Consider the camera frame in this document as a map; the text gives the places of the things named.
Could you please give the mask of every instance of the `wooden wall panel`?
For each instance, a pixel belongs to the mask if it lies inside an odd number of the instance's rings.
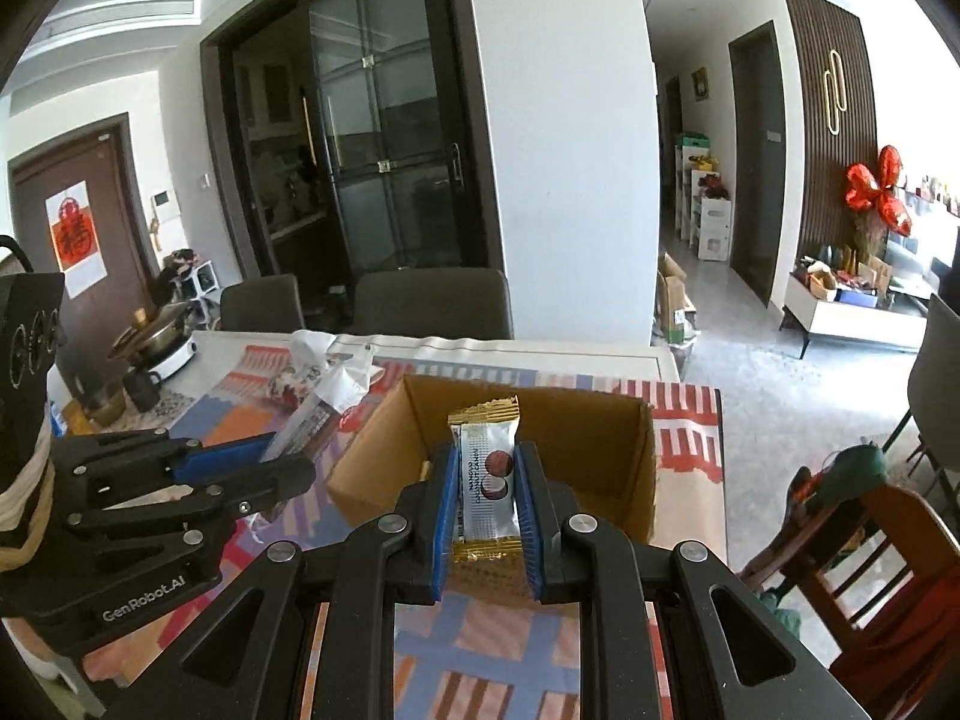
[[[867,44],[860,20],[826,0],[786,0],[800,57],[803,88],[805,169],[803,215],[797,253],[821,245],[852,245],[853,214],[844,205],[847,167],[863,162],[877,167],[877,105]],[[843,59],[847,112],[839,115],[840,132],[827,126],[824,72],[830,50]]]

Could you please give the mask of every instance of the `glass door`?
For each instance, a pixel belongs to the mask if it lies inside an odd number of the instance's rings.
[[[435,72],[438,56],[455,57],[431,40],[427,0],[315,0],[308,12],[323,145],[354,277],[486,264],[472,261],[476,247],[465,242],[482,236],[482,225],[464,213],[472,205],[464,145],[449,125],[459,100],[438,92]]]

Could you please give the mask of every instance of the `tiled floor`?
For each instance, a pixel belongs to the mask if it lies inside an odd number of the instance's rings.
[[[738,570],[778,531],[787,484],[800,466],[819,470],[830,453],[861,436],[882,441],[893,431],[907,408],[914,355],[814,340],[801,361],[800,331],[779,331],[779,312],[765,308],[726,263],[697,260],[669,235],[662,242],[686,271],[702,331],[685,380],[722,394],[728,546]],[[908,452],[915,438],[911,424],[898,445]],[[862,591],[882,585],[896,567],[869,572]],[[799,594],[784,605],[805,612],[803,643],[832,661],[839,650]]]

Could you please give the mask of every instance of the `cardboard carton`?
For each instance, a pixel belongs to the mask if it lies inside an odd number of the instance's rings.
[[[406,375],[339,460],[328,480],[330,498],[352,527],[392,511],[430,450],[450,441],[450,412],[511,395],[520,399],[517,440],[536,442],[547,478],[570,485],[582,511],[649,542],[656,470],[650,407],[583,389]]]
[[[656,266],[656,306],[666,343],[683,343],[683,318],[686,309],[686,274],[664,252]]]

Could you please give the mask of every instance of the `brown door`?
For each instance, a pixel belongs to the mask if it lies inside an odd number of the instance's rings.
[[[13,226],[34,268],[65,271],[69,282],[71,275],[61,263],[67,266],[70,261],[86,257],[80,266],[94,266],[82,274],[82,280],[74,282],[73,298],[64,292],[61,347],[56,353],[56,366],[66,385],[82,402],[83,394],[94,394],[124,374],[127,365],[108,361],[107,354],[120,333],[130,326],[133,312],[140,306],[151,307],[146,269],[134,237],[136,228],[131,223],[133,204],[124,178],[120,137],[118,128],[85,135],[55,146],[13,171]],[[85,186],[86,208],[82,207],[83,190],[77,191],[78,186]],[[65,191],[66,196],[48,203],[48,199]],[[59,256],[54,248],[48,206],[53,207],[55,215],[59,214],[58,218],[73,223],[73,229],[79,230],[72,237],[67,234],[59,238]],[[81,215],[85,221],[76,225]],[[103,258],[102,266],[95,259],[97,253]],[[106,276],[76,291],[102,275],[103,269]]]
[[[680,79],[672,77],[666,82],[664,114],[666,121],[661,130],[667,138],[666,143],[661,140],[661,165],[664,166],[664,199],[673,205],[677,201],[677,169],[674,161],[673,148],[677,143],[677,136],[683,132],[683,103],[680,101]]]
[[[773,23],[730,44],[736,110],[736,217],[731,267],[764,303],[784,216],[784,81]]]

